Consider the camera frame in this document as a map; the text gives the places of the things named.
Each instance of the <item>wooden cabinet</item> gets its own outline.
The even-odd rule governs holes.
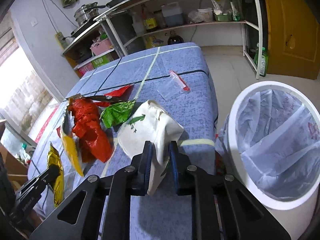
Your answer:
[[[304,0],[266,0],[268,73],[316,79],[320,68],[319,23]]]

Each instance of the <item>trash bag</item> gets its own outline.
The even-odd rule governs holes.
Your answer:
[[[216,145],[219,153],[229,151],[227,125],[223,129]],[[237,112],[236,136],[248,175],[269,197],[292,201],[313,186],[320,168],[319,129],[294,96],[263,90],[244,100]]]

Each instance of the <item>power strip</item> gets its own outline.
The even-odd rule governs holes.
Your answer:
[[[54,37],[56,38],[58,44],[60,45],[60,47],[62,49],[65,49],[66,47],[68,47],[67,41],[65,40],[62,32],[58,32],[54,35]]]

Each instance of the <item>pink basket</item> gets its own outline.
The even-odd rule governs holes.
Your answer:
[[[106,38],[103,41],[96,42],[96,43],[92,44],[90,49],[97,56],[97,55],[100,55],[101,53],[109,50],[111,46],[112,46],[112,44],[109,41],[109,38]]]
[[[85,64],[84,66],[82,66],[81,68],[79,68],[79,72],[82,76],[91,70],[94,70],[93,64],[91,62],[89,62],[89,63]]]

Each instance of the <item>clear plastic bag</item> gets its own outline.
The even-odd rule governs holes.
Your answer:
[[[319,129],[304,104],[264,90],[242,102],[236,120],[241,160],[261,191],[290,201],[312,187],[320,169]]]
[[[175,73],[173,70],[169,70],[170,77],[167,78],[167,81],[158,87],[157,91],[168,101],[169,99],[175,98],[181,93],[187,93],[190,91],[190,88],[186,83]]]
[[[203,16],[198,11],[191,11],[188,13],[188,19],[190,23],[200,23],[203,22]]]

